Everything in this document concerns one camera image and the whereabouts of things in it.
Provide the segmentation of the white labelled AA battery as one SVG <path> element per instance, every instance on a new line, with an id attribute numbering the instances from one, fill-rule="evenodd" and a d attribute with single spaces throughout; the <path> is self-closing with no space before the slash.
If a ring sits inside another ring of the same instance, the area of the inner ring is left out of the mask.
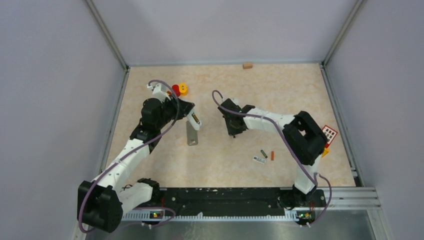
<path id="1" fill-rule="evenodd" d="M 265 158 L 261 158 L 261 157 L 258 157 L 258 156 L 254 156 L 253 160 L 258 162 L 258 163 L 261 163 L 261 164 L 265 164 L 267 162 L 267 160 Z"/>

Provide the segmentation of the white remote control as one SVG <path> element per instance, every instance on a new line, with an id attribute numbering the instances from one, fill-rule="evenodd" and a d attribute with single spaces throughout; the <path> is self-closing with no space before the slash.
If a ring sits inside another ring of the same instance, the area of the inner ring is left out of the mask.
<path id="1" fill-rule="evenodd" d="M 201 128 L 202 122 L 199 119 L 199 117 L 197 116 L 197 113 L 194 109 L 192 109 L 188 113 L 188 115 L 186 116 L 186 119 L 191 124 L 191 126 L 193 127 L 194 130 L 198 131 Z"/>

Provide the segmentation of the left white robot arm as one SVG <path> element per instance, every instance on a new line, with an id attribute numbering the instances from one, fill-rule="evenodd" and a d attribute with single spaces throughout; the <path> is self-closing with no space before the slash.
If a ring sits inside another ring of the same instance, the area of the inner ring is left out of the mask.
<path id="1" fill-rule="evenodd" d="M 123 216 L 140 204 L 156 206 L 161 194 L 152 184 L 141 181 L 128 190 L 122 188 L 176 121 L 186 118 L 196 130 L 201 126 L 195 104 L 178 97 L 148 98 L 140 112 L 138 125 L 115 160 L 92 181 L 83 181 L 78 187 L 77 222 L 82 233 L 90 232 L 84 226 L 112 233 Z"/>

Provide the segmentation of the dark green AA battery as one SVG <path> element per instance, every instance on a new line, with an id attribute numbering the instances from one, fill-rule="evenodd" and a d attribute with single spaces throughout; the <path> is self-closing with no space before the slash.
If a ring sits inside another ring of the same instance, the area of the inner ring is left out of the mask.
<path id="1" fill-rule="evenodd" d="M 260 152 L 261 152 L 261 154 L 264 156 L 264 158 L 265 159 L 267 159 L 268 158 L 268 155 L 265 153 L 265 151 L 264 150 L 260 150 Z"/>

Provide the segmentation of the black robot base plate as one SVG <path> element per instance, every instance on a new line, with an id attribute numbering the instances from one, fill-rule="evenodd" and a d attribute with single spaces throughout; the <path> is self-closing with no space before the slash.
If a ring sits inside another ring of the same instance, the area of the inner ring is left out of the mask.
<path id="1" fill-rule="evenodd" d="M 161 188 L 140 207 L 165 207 L 178 217 L 283 216 L 289 210 L 312 210 L 327 204 L 324 191 L 304 195 L 290 187 Z"/>

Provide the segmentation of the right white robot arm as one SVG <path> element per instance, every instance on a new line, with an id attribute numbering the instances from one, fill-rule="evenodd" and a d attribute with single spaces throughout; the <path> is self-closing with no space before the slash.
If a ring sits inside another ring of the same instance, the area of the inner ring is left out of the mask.
<path id="1" fill-rule="evenodd" d="M 318 185 L 317 174 L 328 138 L 306 111 L 298 114 L 277 114 L 253 105 L 238 106 L 228 98 L 218 105 L 232 137 L 246 130 L 278 134 L 296 161 L 297 173 L 293 200 L 307 206 L 314 198 L 312 190 Z"/>

